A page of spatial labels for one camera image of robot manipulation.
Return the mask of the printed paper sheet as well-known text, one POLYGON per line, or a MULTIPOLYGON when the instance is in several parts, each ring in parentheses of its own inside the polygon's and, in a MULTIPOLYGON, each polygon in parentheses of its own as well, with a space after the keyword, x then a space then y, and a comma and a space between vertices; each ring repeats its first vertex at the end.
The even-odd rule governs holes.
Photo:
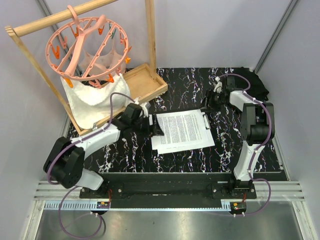
POLYGON ((202 112, 187 110, 156 115, 163 136, 154 136, 152 143, 161 148, 182 147, 208 140, 202 112))
POLYGON ((157 150, 158 154, 176 153, 215 146, 210 129, 206 130, 206 137, 203 140, 192 141, 187 144, 160 144, 160 138, 160 136, 154 136, 151 138, 152 149, 157 150))

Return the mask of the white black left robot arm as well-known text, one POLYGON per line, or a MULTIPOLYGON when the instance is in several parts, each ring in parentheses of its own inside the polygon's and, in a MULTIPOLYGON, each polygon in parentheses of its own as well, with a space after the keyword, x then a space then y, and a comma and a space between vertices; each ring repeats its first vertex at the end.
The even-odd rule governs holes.
POLYGON ((84 161, 104 146, 130 133, 146 138, 164 135, 156 114, 145 114, 142 106, 130 103, 120 116, 87 135, 58 138, 43 166, 47 181, 65 189, 90 189, 95 197, 103 198, 108 193, 107 184, 99 173, 85 169, 84 161))

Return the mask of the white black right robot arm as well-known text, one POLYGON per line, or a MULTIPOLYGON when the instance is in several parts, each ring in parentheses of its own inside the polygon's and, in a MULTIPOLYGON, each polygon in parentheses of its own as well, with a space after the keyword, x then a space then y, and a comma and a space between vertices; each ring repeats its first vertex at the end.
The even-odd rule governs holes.
POLYGON ((209 113, 229 105, 241 116, 239 160, 228 182, 216 192, 236 199, 255 193, 253 174, 256 163, 265 145, 275 135, 274 105, 250 96, 251 83, 239 74, 223 74, 217 76, 215 82, 214 89, 206 91, 200 109, 209 113))

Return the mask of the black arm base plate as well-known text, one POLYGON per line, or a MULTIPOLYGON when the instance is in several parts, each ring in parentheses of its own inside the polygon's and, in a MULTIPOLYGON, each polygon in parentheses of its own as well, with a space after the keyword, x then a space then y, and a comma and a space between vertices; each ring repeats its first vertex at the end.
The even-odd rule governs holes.
POLYGON ((187 195, 199 194, 213 199, 257 198, 252 180, 236 180, 232 173, 104 173, 99 190, 80 191, 81 199, 113 199, 132 195, 187 195))

